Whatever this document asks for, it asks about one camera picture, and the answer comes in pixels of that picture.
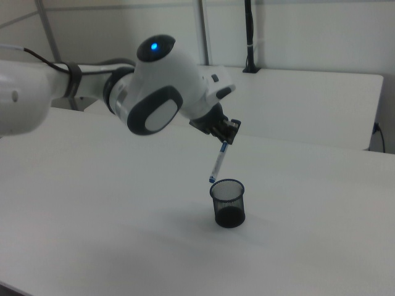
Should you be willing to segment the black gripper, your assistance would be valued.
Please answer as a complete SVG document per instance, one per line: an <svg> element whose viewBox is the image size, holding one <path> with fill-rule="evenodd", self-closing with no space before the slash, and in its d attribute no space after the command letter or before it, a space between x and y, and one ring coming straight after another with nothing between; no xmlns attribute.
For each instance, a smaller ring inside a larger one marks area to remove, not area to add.
<svg viewBox="0 0 395 296"><path fill-rule="evenodd" d="M211 134L220 142L232 145L241 126L241 121L228 118L223 114L221 104L215 104L203 117L189 121L189 124L204 134Z"/></svg>

